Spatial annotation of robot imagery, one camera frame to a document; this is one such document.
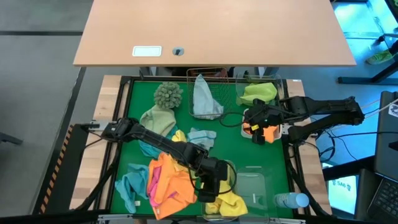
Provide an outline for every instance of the blue bottle cap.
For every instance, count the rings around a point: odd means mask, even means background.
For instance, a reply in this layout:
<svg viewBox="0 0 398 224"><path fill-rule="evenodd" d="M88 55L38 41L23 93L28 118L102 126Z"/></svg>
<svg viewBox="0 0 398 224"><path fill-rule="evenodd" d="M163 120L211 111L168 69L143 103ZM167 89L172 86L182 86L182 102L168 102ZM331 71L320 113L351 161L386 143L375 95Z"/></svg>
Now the blue bottle cap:
<svg viewBox="0 0 398 224"><path fill-rule="evenodd" d="M308 196L306 196L305 194L300 193L300 194L297 194L297 196L296 196L296 203L301 208L307 207L308 204L310 203L310 199L308 199Z"/></svg>

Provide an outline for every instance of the green knitted ball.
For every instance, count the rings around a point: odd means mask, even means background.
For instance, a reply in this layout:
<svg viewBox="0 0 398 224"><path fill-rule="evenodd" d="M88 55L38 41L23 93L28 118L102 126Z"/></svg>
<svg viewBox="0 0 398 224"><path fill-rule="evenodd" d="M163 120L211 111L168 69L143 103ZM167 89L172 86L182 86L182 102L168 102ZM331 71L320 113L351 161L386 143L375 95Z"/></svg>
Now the green knitted ball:
<svg viewBox="0 0 398 224"><path fill-rule="evenodd" d="M155 104L163 109L172 109L181 104L183 90L174 82L163 82L155 91Z"/></svg>

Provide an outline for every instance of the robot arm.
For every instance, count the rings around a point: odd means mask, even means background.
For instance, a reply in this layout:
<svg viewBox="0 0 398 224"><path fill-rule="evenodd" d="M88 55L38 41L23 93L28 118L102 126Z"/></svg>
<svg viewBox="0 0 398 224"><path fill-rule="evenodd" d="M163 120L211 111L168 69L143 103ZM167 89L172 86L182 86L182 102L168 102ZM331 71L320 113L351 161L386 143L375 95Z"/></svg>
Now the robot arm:
<svg viewBox="0 0 398 224"><path fill-rule="evenodd" d="M267 105L264 101L253 100L253 107L245 114L249 123L252 141L264 144L262 129L284 123L303 121L312 115L330 114L305 126L292 126L288 129L289 143L297 144L306 140L309 135L339 124L359 125L364 114L353 96L345 100L313 100L309 97L295 96L279 100L280 106Z"/></svg>
<svg viewBox="0 0 398 224"><path fill-rule="evenodd" d="M171 154L179 164L200 174L203 188L198 190L200 202L214 202L220 191L220 181L227 179L228 165L208 151L190 142L173 142L139 124L134 118L122 118L116 124L109 123L101 137L111 142L141 140Z"/></svg>

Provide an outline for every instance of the wooden desk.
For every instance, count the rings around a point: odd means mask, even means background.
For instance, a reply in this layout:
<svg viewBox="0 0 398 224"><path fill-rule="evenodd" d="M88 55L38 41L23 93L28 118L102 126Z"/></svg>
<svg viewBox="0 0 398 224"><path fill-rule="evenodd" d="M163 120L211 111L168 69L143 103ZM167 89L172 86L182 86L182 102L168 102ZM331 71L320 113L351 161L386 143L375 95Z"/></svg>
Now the wooden desk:
<svg viewBox="0 0 398 224"><path fill-rule="evenodd" d="M120 78L120 76L110 75L104 77L97 101L94 119L112 119ZM304 95L303 85L300 80L287 80L287 86L290 96ZM120 106L121 108L124 108L125 98L126 95L123 95L123 100ZM302 124L307 122L310 122L310 120L308 119L303 121ZM93 142L97 138L98 137L91 134L89 135L87 143ZM307 141L315 143L313 139L308 139ZM79 206L96 185L100 177L105 145L106 144L102 142L94 144L86 149L81 162L70 208L76 208ZM323 180L322 167L318 157L318 151L312 146L303 145L300 147L300 155L307 188L312 193L315 200L322 206L322 208L331 214L331 208L328 200L325 181ZM100 208L104 208L106 192L108 192L107 186L103 191Z"/></svg>
<svg viewBox="0 0 398 224"><path fill-rule="evenodd" d="M133 57L137 45L162 46L162 55ZM95 0L74 65L356 63L329 0Z"/></svg>

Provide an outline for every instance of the green tablecloth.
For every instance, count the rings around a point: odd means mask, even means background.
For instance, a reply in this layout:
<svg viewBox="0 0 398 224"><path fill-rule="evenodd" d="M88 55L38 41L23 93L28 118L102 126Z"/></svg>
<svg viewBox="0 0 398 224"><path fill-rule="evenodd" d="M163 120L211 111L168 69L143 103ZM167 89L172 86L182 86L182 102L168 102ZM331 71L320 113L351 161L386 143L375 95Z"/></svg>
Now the green tablecloth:
<svg viewBox="0 0 398 224"><path fill-rule="evenodd" d="M131 103L128 111L130 118L139 119L141 115L153 107L154 92L161 82L134 82L132 89ZM240 127L226 128L218 122L218 120L210 121L204 119L195 119L189 114L188 110L188 94L187 84L179 83L184 90L182 104L175 108L175 119L177 126L184 133L188 133L192 127L212 130L217 132L214 147L210 150L210 156L219 159L232 161L236 166L236 170L244 166L263 166L264 170L269 174L272 173L272 180L267 179L266 194L268 204L272 203L275 194L285 193L289 191L286 168L284 162L284 153L282 150L281 140L275 141L273 144L266 143L263 146L253 144L251 139L243 138L240 133ZM238 106L235 101L235 85L230 85L230 93L232 96L231 103L233 111L243 112L245 106ZM242 120L241 116L229 115L226 122L228 124L238 123ZM145 157L139 148L138 141L124 143L121 151L121 159L116 179L120 180L127 172L129 163L148 165L150 157ZM141 197L136 198L141 201L141 205L137 207L137 215L153 215L152 207L148 200ZM113 201L111 204L111 213L128 213L124 206L124 201L119 193L115 190L113 193ZM201 203L197 202L189 205L186 209L176 213L175 215L201 215ZM289 209L278 208L269 210L269 217L292 218L292 211Z"/></svg>

